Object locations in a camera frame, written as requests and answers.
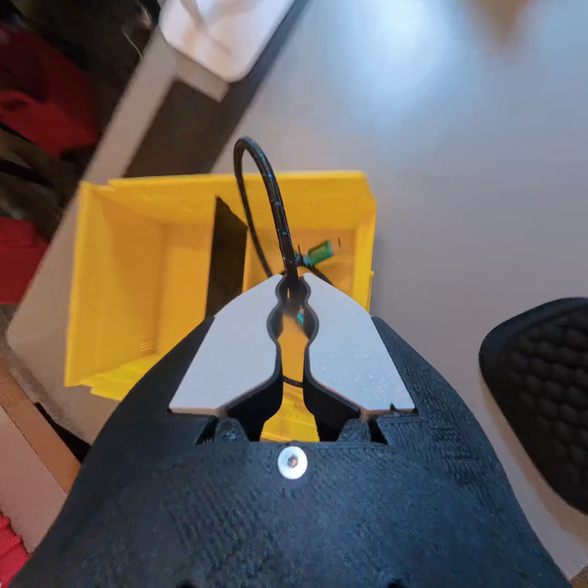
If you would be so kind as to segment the yellow plastic bin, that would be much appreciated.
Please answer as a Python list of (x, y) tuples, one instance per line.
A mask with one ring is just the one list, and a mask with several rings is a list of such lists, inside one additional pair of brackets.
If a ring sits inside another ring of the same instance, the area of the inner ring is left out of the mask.
[[(294, 246), (331, 241), (319, 262), (369, 312), (377, 204), (360, 172), (278, 174)], [(84, 183), (74, 246), (64, 383), (121, 401), (206, 317), (215, 200), (246, 224), (233, 175)], [(247, 230), (242, 293), (267, 280)], [(296, 319), (279, 337), (286, 377), (302, 381), (307, 339)]]

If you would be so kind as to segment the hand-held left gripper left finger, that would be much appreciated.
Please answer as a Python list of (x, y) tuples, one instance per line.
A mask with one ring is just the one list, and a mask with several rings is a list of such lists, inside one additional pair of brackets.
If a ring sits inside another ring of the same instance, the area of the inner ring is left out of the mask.
[(224, 416), (276, 381), (282, 361), (272, 317), (281, 316), (283, 285), (285, 276), (272, 276), (214, 316), (169, 402), (171, 412)]

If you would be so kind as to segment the black bin divider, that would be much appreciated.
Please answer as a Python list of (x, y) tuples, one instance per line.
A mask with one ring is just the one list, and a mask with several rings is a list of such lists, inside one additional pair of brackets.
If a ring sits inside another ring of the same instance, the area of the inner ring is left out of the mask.
[(241, 295), (246, 242), (246, 224), (217, 196), (210, 252), (206, 318), (215, 316), (225, 305)]

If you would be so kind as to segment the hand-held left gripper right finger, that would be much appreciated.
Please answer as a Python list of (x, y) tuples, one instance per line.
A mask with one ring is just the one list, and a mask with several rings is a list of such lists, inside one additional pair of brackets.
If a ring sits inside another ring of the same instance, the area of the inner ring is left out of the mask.
[(415, 410), (370, 313), (311, 273), (300, 278), (307, 336), (303, 399), (316, 420), (371, 420)]

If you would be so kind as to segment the white desk stand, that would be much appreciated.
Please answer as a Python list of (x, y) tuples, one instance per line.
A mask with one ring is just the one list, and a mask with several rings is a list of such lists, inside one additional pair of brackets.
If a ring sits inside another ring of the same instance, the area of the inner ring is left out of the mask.
[(173, 49), (225, 82), (252, 67), (294, 1), (165, 1), (159, 28)]

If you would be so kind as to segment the black textured wrist rest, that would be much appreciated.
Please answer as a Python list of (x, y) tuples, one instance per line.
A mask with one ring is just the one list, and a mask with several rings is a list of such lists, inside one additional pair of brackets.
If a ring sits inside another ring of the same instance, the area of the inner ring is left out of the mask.
[(587, 298), (562, 298), (493, 328), (481, 376), (549, 486), (587, 513)]

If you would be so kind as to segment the red plastic bin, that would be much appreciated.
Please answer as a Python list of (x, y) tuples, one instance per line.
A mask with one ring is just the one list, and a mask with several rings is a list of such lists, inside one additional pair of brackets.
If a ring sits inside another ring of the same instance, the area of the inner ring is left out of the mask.
[(48, 248), (32, 222), (1, 217), (1, 304), (19, 305)]
[(98, 142), (89, 78), (54, 47), (24, 29), (1, 25), (1, 122), (48, 154)]

